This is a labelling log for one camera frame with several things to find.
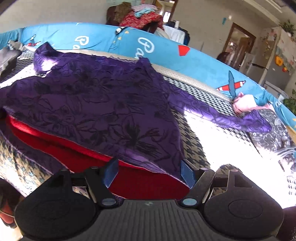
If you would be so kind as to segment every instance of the purple garment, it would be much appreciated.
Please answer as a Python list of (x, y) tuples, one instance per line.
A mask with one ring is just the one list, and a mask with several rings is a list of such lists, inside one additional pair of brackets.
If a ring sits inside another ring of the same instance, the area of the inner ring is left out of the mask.
[(267, 132), (257, 111), (244, 118), (218, 113), (138, 61), (60, 53), (48, 43), (34, 56), (37, 73), (0, 89), (2, 106), (19, 121), (154, 172), (180, 177), (183, 143), (171, 108), (221, 127)]

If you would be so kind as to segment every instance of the potted plant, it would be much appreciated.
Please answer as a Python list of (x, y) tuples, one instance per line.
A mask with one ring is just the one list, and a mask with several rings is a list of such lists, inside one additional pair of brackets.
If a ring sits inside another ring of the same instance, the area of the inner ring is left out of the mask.
[(284, 99), (283, 104), (296, 115), (296, 91), (292, 90), (292, 97), (289, 99)]
[(293, 37), (294, 35), (294, 31), (296, 30), (295, 24), (292, 24), (290, 22), (290, 20), (288, 19), (287, 22), (284, 23), (280, 23), (280, 26), (283, 28), (283, 30), (285, 30), (287, 32), (287, 34), (289, 35), (289, 37)]

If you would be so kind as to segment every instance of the blue bed headboard cover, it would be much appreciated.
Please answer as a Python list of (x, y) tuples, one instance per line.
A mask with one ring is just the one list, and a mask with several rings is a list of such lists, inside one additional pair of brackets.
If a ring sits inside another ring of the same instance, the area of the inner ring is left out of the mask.
[[(242, 92), (253, 95), (257, 105), (270, 102), (283, 123), (296, 130), (296, 116), (263, 87), (235, 69), (169, 39), (129, 27), (116, 34), (117, 28), (94, 23), (38, 25), (24, 28), (20, 41), (36, 48), (49, 42), (56, 50), (89, 49), (133, 58), (146, 57), (151, 63), (192, 77), (231, 98), (234, 92)], [(234, 88), (229, 87), (231, 78)]]

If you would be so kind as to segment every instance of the fridge magnet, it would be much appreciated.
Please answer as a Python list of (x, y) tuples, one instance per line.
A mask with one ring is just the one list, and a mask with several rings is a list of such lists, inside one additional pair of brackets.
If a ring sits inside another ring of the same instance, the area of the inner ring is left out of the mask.
[(278, 65), (278, 66), (282, 66), (283, 63), (284, 63), (284, 61), (283, 61), (283, 59), (282, 59), (280, 56), (277, 56), (277, 55), (276, 55), (276, 57), (275, 57), (275, 63), (276, 63), (276, 65)]

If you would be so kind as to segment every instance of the red geometric shape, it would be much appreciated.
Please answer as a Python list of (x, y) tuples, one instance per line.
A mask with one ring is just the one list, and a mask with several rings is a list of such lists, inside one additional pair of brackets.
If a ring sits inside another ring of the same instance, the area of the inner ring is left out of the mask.
[(185, 45), (178, 45), (178, 47), (179, 47), (179, 55), (180, 56), (185, 56), (188, 53), (188, 51), (190, 50), (190, 48)]

